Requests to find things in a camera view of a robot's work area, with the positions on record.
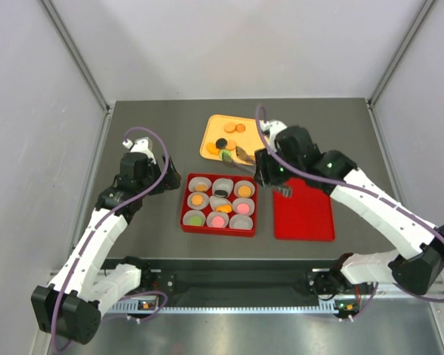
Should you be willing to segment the orange flower cookie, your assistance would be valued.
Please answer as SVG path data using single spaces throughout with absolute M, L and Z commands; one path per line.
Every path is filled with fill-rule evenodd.
M 196 191 L 196 192 L 206 192 L 207 191 L 207 186 L 206 185 L 203 185 L 203 184 L 199 184 L 199 185 L 197 185 L 195 188 L 194 188 L 194 190 Z

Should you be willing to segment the pink round cookie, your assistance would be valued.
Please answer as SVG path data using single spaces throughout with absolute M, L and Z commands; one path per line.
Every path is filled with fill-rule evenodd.
M 215 216 L 211 220 L 211 225 L 213 228 L 223 228 L 225 226 L 225 220 L 221 216 Z
M 247 203 L 240 203 L 237 206 L 237 213 L 238 214 L 248 215 L 250 213 L 250 211 L 251 211 L 250 205 Z

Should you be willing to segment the brown round cookie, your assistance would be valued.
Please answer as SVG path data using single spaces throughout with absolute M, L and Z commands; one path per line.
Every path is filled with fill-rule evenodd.
M 246 127 L 243 124 L 237 124 L 235 128 L 237 132 L 244 132 L 246 129 Z

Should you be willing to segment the red box lid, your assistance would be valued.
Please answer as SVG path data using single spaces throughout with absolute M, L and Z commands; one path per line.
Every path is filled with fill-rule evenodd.
M 332 203 L 320 190 L 297 178 L 288 181 L 292 195 L 273 193 L 274 236 L 278 240 L 332 242 L 335 239 Z

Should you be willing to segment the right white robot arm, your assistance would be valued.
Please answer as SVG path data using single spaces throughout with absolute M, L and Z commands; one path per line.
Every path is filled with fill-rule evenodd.
M 321 152 L 307 129 L 281 121 L 258 122 L 257 128 L 262 149 L 253 155 L 235 149 L 240 160 L 255 167 L 257 184 L 279 187 L 299 178 L 351 209 L 394 246 L 388 252 L 342 254 L 329 271 L 316 276 L 314 289 L 340 294 L 362 283 L 392 283 L 425 298 L 444 269 L 444 224 L 435 226 L 410 212 L 342 152 Z

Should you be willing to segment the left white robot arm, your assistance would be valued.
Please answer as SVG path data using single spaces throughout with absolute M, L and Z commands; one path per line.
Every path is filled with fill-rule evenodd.
M 31 303 L 44 333 L 87 344 L 103 316 L 128 293 L 151 289 L 153 276 L 140 262 L 128 258 L 109 275 L 98 274 L 116 240 L 140 210 L 143 199 L 178 189 L 181 176 L 168 153 L 160 166 L 148 137 L 126 138 L 118 174 L 97 199 L 88 226 L 66 263 L 46 286 L 37 286 Z

